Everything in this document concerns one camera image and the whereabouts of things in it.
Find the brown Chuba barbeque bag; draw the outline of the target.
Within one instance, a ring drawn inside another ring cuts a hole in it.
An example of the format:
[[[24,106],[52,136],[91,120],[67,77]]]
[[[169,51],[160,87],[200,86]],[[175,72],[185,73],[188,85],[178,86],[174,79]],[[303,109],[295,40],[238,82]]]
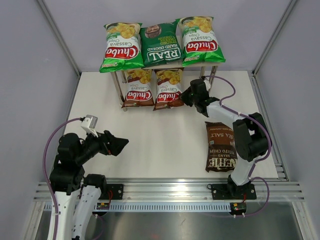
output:
[[[127,92],[122,108],[151,107],[155,105],[152,89],[152,70],[133,69],[124,72]]]
[[[182,93],[183,67],[155,69],[156,99],[153,110],[182,107],[184,103],[179,99]]]

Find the green REAL chips bag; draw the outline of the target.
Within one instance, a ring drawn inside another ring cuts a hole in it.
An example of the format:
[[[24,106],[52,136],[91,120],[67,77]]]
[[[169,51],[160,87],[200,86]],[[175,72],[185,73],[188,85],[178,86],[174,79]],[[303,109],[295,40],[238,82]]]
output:
[[[176,30],[175,21],[140,29],[141,54],[145,67],[165,65],[184,58]]]

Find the green Chuba cassava chips bag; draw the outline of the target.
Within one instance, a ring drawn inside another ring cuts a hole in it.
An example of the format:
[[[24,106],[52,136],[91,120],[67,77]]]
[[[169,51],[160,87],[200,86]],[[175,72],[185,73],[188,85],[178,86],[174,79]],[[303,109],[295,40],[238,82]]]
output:
[[[106,50],[100,73],[110,73],[144,67],[141,51],[141,23],[115,22],[104,25]]]

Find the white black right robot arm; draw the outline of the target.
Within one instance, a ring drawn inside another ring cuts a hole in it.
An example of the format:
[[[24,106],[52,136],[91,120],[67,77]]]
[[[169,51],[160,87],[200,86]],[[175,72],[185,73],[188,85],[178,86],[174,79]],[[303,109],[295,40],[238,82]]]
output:
[[[272,141],[265,121],[258,112],[246,115],[233,110],[216,97],[210,96],[211,84],[205,76],[194,79],[179,98],[207,118],[215,119],[233,131],[237,163],[224,184],[224,195],[231,199],[256,199],[252,173],[258,162],[271,153]]]

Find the brown Kettle sea salt bag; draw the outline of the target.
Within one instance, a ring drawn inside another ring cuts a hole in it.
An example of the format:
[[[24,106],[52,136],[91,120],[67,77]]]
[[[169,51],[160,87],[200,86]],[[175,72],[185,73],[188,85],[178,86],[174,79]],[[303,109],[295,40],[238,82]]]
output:
[[[238,156],[233,130],[222,122],[205,122],[208,153],[207,172],[229,172],[235,169]]]

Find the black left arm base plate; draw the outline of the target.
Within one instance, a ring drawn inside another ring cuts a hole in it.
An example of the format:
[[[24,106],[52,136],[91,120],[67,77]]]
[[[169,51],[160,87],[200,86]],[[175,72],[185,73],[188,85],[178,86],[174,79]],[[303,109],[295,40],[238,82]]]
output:
[[[122,200],[124,194],[123,184],[106,184],[102,189],[99,200]]]

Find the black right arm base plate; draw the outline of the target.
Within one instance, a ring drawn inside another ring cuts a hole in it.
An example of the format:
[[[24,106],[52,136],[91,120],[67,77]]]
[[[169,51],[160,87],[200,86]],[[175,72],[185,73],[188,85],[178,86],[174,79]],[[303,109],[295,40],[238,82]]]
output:
[[[229,183],[207,184],[213,200],[256,200],[257,194],[252,183],[236,186]]]

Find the aluminium mounting rail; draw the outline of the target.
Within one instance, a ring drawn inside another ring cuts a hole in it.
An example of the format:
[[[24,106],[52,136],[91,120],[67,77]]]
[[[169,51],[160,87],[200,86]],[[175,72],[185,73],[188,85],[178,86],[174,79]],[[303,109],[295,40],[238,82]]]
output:
[[[303,202],[305,200],[298,182],[285,178],[280,163],[275,165],[278,178],[266,178],[270,202]],[[125,178],[106,176],[109,184],[123,184],[123,202],[205,202],[212,201],[208,184],[224,184],[228,173],[214,172],[203,178]]]

